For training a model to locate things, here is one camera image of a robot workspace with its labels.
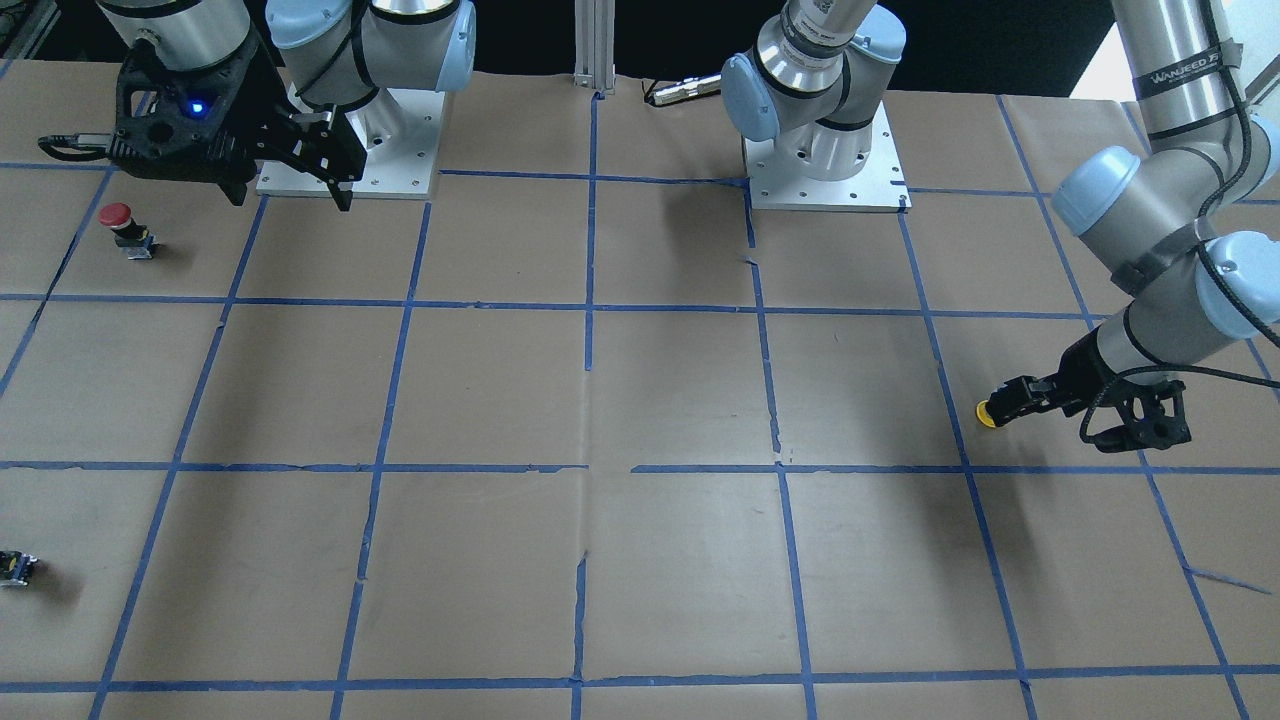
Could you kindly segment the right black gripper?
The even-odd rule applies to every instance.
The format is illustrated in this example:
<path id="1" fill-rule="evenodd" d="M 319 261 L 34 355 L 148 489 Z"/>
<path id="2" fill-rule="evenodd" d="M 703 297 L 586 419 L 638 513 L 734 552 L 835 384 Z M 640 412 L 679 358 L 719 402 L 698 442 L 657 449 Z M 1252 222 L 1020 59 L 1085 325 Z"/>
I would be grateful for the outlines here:
<path id="1" fill-rule="evenodd" d="M 152 181 L 216 184 L 244 205 L 257 160 L 320 181 L 339 211 L 353 201 L 367 150 L 337 105 L 296 113 L 264 45 L 241 45 L 198 70 L 172 70 L 152 45 L 134 45 L 116 81 L 111 164 Z"/>

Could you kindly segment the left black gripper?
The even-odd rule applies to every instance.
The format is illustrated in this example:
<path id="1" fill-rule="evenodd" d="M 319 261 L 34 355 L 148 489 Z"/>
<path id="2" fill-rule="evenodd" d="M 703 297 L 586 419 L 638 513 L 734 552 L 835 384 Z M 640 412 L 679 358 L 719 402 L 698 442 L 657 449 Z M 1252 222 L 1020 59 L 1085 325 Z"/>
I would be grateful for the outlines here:
<path id="1" fill-rule="evenodd" d="M 1100 337 L 1088 334 L 1062 354 L 1056 373 L 1044 378 L 1019 375 L 993 391 L 989 401 L 995 404 L 995 424 L 1007 425 L 1023 416 L 1055 410 L 1074 416 L 1116 375 L 1102 357 Z"/>

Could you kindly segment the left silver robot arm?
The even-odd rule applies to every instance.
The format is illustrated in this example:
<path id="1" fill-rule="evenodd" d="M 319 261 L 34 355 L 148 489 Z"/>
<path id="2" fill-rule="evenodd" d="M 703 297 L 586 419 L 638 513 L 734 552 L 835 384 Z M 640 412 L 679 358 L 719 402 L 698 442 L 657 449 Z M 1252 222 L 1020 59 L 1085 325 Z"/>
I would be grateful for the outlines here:
<path id="1" fill-rule="evenodd" d="M 1052 375 L 1006 380 L 977 406 L 988 427 L 1032 413 L 1112 407 L 1119 427 L 1082 438 L 1106 454 L 1190 438 L 1179 372 L 1277 320 L 1277 243 L 1220 234 L 1211 217 L 1277 173 L 1277 127 L 1249 113 L 1242 46 L 1217 1 L 1115 1 L 1149 156 L 1112 146 L 1052 204 L 1130 302 L 1061 356 Z"/>

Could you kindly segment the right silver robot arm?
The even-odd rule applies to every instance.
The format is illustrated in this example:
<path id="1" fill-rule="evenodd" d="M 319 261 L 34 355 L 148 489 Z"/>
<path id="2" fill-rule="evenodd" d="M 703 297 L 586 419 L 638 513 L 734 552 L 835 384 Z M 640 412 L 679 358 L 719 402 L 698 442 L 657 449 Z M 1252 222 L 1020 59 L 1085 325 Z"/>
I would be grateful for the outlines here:
<path id="1" fill-rule="evenodd" d="M 472 74 L 471 1 L 104 1 L 131 49 L 95 142 L 151 181 L 278 197 L 426 201 L 452 94 Z"/>

